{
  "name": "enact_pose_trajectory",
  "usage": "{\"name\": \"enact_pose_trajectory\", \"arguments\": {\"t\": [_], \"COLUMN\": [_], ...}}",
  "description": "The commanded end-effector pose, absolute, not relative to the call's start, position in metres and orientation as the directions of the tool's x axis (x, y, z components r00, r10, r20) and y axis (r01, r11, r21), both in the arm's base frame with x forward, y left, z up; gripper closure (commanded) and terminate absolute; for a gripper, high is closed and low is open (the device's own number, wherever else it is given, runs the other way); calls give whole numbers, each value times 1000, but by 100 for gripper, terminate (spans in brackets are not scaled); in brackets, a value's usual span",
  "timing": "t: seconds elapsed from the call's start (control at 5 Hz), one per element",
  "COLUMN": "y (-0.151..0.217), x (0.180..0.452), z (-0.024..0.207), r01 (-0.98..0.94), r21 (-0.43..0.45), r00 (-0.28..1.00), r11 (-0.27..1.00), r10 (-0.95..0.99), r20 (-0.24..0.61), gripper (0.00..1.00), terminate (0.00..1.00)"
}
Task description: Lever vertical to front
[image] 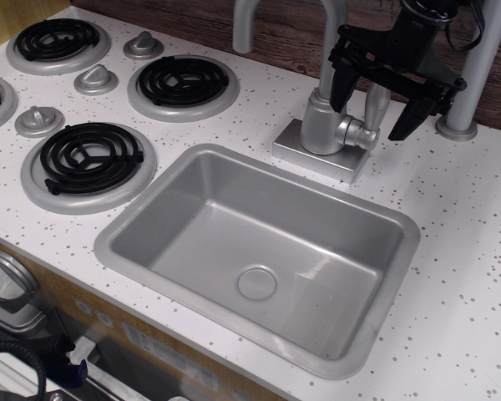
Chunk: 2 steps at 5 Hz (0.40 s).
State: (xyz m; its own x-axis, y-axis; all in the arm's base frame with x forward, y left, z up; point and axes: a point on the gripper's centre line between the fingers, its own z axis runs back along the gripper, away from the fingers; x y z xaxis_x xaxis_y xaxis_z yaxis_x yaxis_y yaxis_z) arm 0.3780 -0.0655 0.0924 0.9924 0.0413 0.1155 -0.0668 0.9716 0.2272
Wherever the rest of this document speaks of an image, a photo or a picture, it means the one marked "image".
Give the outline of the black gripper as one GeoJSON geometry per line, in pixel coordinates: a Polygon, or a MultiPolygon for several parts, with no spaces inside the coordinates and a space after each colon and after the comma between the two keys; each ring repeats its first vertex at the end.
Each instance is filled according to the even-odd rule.
{"type": "Polygon", "coordinates": [[[401,1],[386,31],[344,24],[329,60],[331,107],[345,109],[363,77],[408,99],[388,138],[405,140],[429,115],[446,114],[466,82],[433,52],[433,41],[458,15],[459,1],[401,1]]]}

